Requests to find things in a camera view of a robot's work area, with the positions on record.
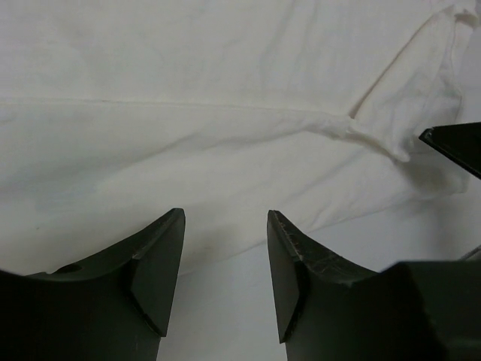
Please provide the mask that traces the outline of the white t shirt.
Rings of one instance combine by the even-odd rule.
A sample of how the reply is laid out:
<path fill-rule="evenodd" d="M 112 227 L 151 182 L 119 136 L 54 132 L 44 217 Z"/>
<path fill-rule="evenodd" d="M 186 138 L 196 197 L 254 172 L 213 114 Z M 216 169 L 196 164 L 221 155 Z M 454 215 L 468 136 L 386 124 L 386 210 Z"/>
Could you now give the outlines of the white t shirt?
<path fill-rule="evenodd" d="M 52 272 L 172 208 L 181 269 L 467 177 L 454 124 L 475 1 L 3 1 L 1 267 Z"/>

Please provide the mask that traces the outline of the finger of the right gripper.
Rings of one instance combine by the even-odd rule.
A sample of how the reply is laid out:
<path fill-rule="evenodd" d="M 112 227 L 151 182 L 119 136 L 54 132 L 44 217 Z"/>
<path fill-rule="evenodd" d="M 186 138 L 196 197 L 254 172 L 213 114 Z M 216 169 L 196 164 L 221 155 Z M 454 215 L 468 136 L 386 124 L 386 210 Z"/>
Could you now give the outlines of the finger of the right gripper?
<path fill-rule="evenodd" d="M 480 122 L 426 129 L 419 140 L 480 179 Z"/>

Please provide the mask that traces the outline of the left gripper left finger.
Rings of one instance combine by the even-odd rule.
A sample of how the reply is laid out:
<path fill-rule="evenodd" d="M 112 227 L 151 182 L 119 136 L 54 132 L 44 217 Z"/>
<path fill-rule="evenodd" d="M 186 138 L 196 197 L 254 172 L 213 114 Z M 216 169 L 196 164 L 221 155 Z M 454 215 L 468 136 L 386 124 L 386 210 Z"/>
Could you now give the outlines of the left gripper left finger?
<path fill-rule="evenodd" d="M 167 334 L 180 267 L 186 216 L 173 208 L 134 235 L 54 273 L 30 275 L 48 282 L 94 281 L 116 272 L 120 288 L 144 322 L 160 337 Z"/>

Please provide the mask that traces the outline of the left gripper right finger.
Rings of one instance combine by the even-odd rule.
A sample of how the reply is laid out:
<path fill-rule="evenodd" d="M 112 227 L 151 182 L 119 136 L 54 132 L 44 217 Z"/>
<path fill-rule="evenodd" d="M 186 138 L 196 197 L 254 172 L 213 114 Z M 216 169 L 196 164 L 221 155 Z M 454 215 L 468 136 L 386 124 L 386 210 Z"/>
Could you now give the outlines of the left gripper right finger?
<path fill-rule="evenodd" d="M 313 279 L 348 287 L 376 274 L 314 241 L 280 211 L 268 212 L 267 237 L 277 330 L 282 344 L 289 340 L 304 312 Z"/>

